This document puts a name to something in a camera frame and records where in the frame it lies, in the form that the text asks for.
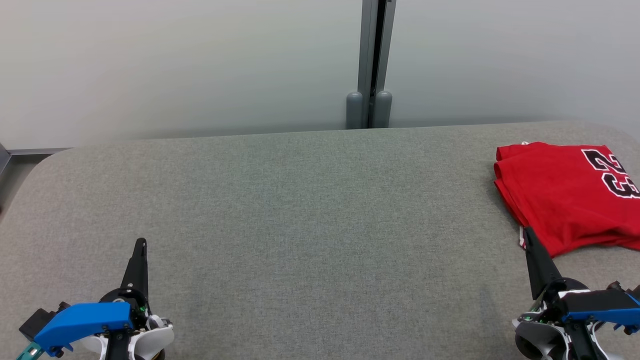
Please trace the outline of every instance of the robotic arm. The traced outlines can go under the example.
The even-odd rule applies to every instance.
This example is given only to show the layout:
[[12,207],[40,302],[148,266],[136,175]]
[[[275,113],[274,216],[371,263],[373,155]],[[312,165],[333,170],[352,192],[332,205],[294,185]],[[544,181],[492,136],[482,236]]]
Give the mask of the robotic arm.
[[122,284],[96,303],[38,309],[21,327],[31,342],[17,360],[43,353],[62,357],[62,348],[82,345],[99,360],[163,360],[173,341],[173,324],[151,313],[148,303],[147,241],[136,240]]
[[516,346],[528,359],[604,360],[596,331],[607,322],[631,335],[640,329],[640,286],[623,290],[619,282],[606,290],[589,290],[562,277],[533,229],[525,229],[531,309],[513,320]]

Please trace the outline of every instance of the red t-shirt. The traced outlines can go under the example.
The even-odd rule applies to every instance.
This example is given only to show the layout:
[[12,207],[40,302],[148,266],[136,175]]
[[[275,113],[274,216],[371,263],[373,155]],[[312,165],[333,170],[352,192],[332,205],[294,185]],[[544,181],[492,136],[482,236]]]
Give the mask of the red t-shirt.
[[554,257],[586,245],[640,250],[640,192],[606,146],[499,147],[495,185]]

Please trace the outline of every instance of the gray table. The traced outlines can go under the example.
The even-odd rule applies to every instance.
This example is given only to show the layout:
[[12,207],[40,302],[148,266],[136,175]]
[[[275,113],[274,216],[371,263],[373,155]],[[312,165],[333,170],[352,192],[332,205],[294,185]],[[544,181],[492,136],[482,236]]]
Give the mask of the gray table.
[[[531,304],[495,148],[608,145],[640,179],[640,146],[573,122],[148,140],[64,151],[34,169],[0,225],[0,358],[38,307],[116,288],[149,241],[168,359],[519,359]],[[557,259],[594,288],[640,283],[640,254]],[[601,331],[637,358],[640,337]],[[87,353],[65,359],[91,359]]]

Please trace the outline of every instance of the blue gripper part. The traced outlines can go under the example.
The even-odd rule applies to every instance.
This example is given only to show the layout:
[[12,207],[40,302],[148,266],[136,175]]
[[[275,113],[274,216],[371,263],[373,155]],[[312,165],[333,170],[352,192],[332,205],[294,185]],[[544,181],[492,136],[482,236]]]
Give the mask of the blue gripper part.
[[60,311],[36,335],[34,342],[49,356],[65,347],[71,351],[71,343],[89,335],[133,328],[129,318],[131,306],[127,302],[92,302],[72,305]]
[[638,307],[630,309],[612,309],[601,311],[585,311],[580,313],[567,313],[562,320],[567,321],[569,317],[573,318],[574,320],[583,321],[592,318],[594,321],[614,323],[614,330],[617,330],[619,327],[624,326],[628,327],[631,333],[637,332],[638,328],[640,327],[640,301],[629,294],[626,295],[629,296],[638,305]]

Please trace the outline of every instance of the white wall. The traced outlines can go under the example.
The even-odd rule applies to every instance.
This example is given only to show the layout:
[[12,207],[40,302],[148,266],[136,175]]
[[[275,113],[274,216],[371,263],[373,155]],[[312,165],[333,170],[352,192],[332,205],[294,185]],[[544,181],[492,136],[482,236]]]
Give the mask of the white wall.
[[362,0],[0,3],[0,143],[345,126]]
[[640,138],[640,3],[397,0],[390,126],[584,119]]

